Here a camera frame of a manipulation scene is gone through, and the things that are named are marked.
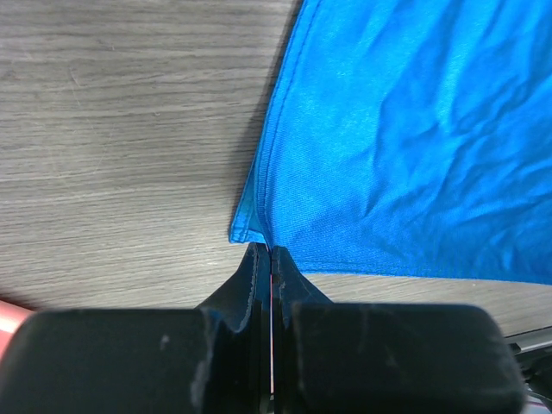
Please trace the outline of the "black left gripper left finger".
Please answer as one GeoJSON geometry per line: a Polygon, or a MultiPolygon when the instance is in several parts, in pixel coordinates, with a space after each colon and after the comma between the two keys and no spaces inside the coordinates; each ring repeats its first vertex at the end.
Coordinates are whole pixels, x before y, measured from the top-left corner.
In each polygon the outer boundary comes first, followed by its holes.
{"type": "Polygon", "coordinates": [[[192,309],[37,312],[1,361],[4,413],[265,413],[270,257],[248,246],[192,309]]]}

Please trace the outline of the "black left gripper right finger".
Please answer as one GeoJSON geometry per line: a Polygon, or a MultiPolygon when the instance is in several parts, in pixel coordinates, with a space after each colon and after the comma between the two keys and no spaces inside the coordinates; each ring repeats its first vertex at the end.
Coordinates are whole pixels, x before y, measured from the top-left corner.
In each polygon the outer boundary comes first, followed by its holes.
{"type": "Polygon", "coordinates": [[[271,254],[278,413],[519,413],[524,383],[499,326],[466,304],[329,300],[271,254]]]}

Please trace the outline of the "blue cloth napkin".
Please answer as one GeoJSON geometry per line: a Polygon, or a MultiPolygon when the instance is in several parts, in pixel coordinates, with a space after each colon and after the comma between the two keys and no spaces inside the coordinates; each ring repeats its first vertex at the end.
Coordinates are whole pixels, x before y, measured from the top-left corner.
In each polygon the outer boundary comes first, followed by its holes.
{"type": "Polygon", "coordinates": [[[550,2],[303,2],[229,239],[549,284],[550,2]]]}

